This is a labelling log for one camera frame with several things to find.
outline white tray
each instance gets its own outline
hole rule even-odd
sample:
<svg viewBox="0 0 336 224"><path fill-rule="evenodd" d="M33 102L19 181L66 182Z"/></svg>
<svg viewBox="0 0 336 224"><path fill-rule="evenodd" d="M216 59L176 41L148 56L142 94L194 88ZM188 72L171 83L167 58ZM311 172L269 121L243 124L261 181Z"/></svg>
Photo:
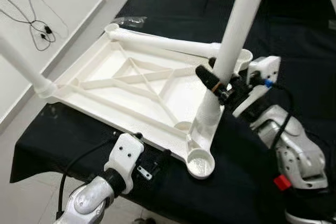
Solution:
<svg viewBox="0 0 336 224"><path fill-rule="evenodd" d="M187 144L205 93L195 74L199 64L207 59L111 42L104 34L56 80L52 99L124 132L141 132L146 143L170 149L192 175L205 178L214 168L212 137L202 147Z"/></svg>

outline table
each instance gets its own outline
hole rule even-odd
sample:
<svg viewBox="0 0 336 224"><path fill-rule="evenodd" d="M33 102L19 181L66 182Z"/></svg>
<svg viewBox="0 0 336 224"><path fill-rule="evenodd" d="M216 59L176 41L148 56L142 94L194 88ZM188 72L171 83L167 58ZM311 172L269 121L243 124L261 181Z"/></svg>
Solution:
<svg viewBox="0 0 336 224"><path fill-rule="evenodd" d="M175 39L220 42L234 0L128 0L118 17L146 16L142 28ZM295 116L324 151L328 175L336 139L336 32L329 0L263 0L244 48L254 57L282 56L279 83L294 94ZM269 98L287 108L286 96ZM70 175L89 181L100 174L119 131L63 104L46 105L17 141L11 183L38 173L64 171L80 153L107 138L111 144L80 160ZM206 180L191 177L170 158L148 183L133 173L134 189L125 197L181 223L284 223L284 201L270 179L260 139L240 119L225 112L211 152L216 168ZM141 165L159 151L146 146Z"/></svg>

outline white plastic pipe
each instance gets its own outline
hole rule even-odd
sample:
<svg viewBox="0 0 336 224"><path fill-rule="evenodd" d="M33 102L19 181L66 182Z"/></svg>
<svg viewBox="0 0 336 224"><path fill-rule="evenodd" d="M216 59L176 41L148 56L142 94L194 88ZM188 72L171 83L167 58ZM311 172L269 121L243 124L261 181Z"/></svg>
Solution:
<svg viewBox="0 0 336 224"><path fill-rule="evenodd" d="M261 0L235 0L213 70L224 84L229 83L234 72L260 2ZM206 92L196 120L212 125L218 122L216 117L219 115L218 99L211 92Z"/></svg>
<svg viewBox="0 0 336 224"><path fill-rule="evenodd" d="M30 63L0 34L0 55L16 68L33 86L42 98L49 97L56 86L42 74L35 71Z"/></svg>
<svg viewBox="0 0 336 224"><path fill-rule="evenodd" d="M201 43L194 41L169 39L160 36L146 36L119 28L117 24L110 24L105 28L111 40L119 40L142 45L163 48L167 50L184 52L190 55L198 55L205 58L216 57L220 43Z"/></svg>

